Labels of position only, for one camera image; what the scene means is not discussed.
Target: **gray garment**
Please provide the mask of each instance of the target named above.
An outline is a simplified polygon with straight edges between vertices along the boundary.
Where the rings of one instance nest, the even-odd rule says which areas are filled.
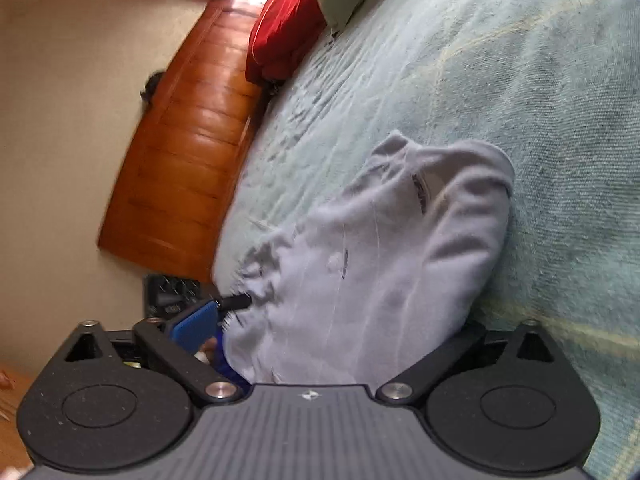
[[[486,142],[391,133],[337,198],[251,250],[225,333],[252,383],[372,390],[464,323],[500,253],[513,167]]]

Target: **blue pad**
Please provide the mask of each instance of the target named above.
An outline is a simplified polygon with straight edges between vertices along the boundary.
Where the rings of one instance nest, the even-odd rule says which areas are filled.
[[[218,304],[215,301],[200,307],[188,318],[176,324],[167,334],[169,339],[190,354],[195,354],[207,339],[216,336]]]

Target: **textured bedspread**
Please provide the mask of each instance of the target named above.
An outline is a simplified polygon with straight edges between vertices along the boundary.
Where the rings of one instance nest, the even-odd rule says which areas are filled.
[[[226,219],[220,289],[393,129],[511,157],[508,239],[474,313],[543,321],[602,412],[588,470],[626,478],[640,467],[640,0],[367,0],[274,102]]]

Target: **wooden headboard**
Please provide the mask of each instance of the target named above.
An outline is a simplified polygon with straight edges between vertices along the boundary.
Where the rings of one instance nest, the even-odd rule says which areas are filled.
[[[98,246],[208,282],[226,210],[266,107],[244,79],[260,7],[212,0],[158,85],[120,169]]]

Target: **red pillow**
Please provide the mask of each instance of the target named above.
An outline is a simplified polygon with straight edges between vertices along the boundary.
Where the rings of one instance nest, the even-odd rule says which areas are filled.
[[[263,84],[291,77],[325,27],[316,0],[267,0],[249,36],[247,81]]]

